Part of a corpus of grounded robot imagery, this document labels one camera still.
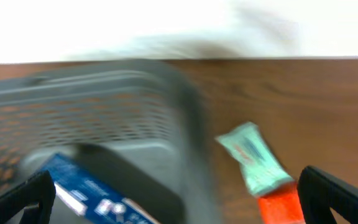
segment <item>red packet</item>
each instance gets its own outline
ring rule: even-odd
[[[271,194],[258,198],[258,204],[262,219],[266,224],[305,223],[296,183],[288,184]]]

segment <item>light green wrapper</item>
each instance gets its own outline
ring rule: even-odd
[[[240,162],[242,176],[254,197],[261,197],[294,181],[274,158],[256,124],[248,122],[216,139]]]

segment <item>wooden table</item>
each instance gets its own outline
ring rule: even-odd
[[[358,60],[169,63],[203,91],[212,136],[253,121],[290,175],[313,164],[358,187]],[[0,65],[0,79],[74,64]],[[225,223],[262,223],[237,162],[210,143]]]

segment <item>gray plastic basket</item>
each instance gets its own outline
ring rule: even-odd
[[[185,223],[221,223],[205,140],[199,94],[162,62],[123,60],[0,81],[0,160],[8,157],[0,185],[10,181],[7,170],[28,175],[73,143],[95,143],[178,194]]]

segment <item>blue package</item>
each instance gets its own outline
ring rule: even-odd
[[[160,224],[131,199],[61,154],[52,156],[41,170],[48,170],[52,176],[56,196],[93,223]]]

